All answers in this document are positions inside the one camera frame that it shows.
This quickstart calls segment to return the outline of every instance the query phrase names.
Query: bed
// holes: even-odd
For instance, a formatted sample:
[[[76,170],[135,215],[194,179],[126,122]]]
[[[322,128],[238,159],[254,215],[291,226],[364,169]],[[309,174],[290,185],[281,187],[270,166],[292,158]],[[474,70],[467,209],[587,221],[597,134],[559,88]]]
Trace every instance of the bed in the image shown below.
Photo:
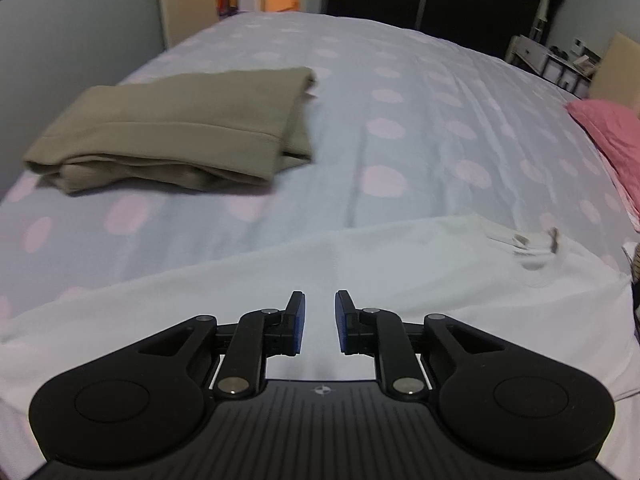
[[[148,182],[64,196],[20,177],[0,206],[0,319],[58,298],[303,235],[477,212],[523,230],[558,227],[628,272],[634,231],[597,150],[556,86],[447,41],[318,14],[243,13],[125,82],[184,72],[309,66],[314,163],[269,189],[200,194]],[[640,477],[640,396],[618,403],[601,453]],[[9,478],[42,462],[24,415],[0,402]]]

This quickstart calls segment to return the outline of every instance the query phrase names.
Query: folded garment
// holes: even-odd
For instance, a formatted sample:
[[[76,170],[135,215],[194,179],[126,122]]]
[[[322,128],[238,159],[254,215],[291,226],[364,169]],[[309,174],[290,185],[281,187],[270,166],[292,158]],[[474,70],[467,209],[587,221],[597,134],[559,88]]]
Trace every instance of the folded garment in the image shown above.
[[[268,184],[311,160],[308,68],[180,74],[86,90],[24,156],[66,193],[129,177],[196,190]]]

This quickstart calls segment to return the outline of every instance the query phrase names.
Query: headboard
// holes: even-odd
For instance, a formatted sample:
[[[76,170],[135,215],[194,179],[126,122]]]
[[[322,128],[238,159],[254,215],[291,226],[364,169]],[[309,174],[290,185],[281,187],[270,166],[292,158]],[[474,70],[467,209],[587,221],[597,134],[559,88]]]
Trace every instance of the headboard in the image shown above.
[[[640,44],[616,32],[593,77],[589,98],[627,106],[640,117]]]

